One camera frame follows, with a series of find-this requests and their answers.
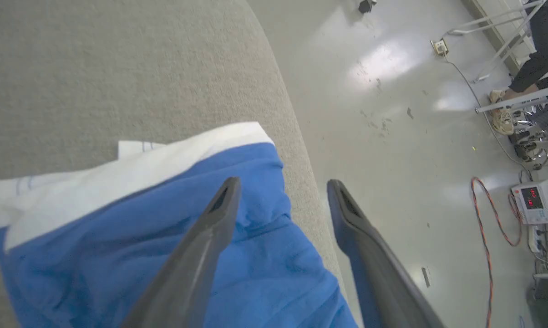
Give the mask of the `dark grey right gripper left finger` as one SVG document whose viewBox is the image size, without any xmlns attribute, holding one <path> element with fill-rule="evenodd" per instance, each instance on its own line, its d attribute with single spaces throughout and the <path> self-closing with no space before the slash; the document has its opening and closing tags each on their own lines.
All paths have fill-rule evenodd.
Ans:
<svg viewBox="0 0 548 328">
<path fill-rule="evenodd" d="M 135 303 L 123 328 L 201 328 L 218 259 L 232 241 L 241 181 L 229 177 Z"/>
</svg>

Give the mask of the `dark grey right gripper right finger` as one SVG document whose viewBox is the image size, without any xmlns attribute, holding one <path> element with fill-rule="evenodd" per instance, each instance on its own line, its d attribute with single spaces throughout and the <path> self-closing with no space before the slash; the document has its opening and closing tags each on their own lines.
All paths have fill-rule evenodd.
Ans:
<svg viewBox="0 0 548 328">
<path fill-rule="evenodd" d="M 347 187 L 327 182 L 335 239 L 349 258 L 366 328 L 442 328 L 434 309 Z"/>
</svg>

